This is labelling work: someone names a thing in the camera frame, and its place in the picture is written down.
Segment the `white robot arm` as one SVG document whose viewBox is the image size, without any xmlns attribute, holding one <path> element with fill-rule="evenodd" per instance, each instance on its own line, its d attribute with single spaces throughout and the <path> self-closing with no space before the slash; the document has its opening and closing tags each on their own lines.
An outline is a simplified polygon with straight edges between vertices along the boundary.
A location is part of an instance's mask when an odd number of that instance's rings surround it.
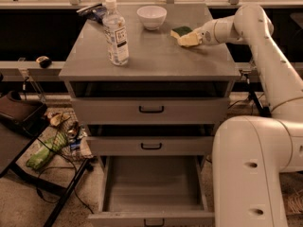
<svg viewBox="0 0 303 227">
<path fill-rule="evenodd" d="M 303 170 L 303 80 L 276 45 L 258 4 L 210 20 L 181 46 L 247 44 L 270 115 L 235 116 L 217 129 L 212 149 L 216 227 L 288 227 L 279 174 Z"/>
</svg>

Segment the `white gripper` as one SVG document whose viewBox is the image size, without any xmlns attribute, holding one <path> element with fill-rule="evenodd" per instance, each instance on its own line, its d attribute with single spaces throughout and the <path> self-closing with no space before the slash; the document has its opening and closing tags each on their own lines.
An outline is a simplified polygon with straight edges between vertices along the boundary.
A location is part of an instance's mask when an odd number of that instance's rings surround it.
<svg viewBox="0 0 303 227">
<path fill-rule="evenodd" d="M 199 44 L 231 43 L 236 39 L 233 22 L 229 18 L 208 21 L 204 25 L 195 28 L 193 32 L 180 37 L 177 40 L 178 44 L 184 47 L 192 47 Z"/>
</svg>

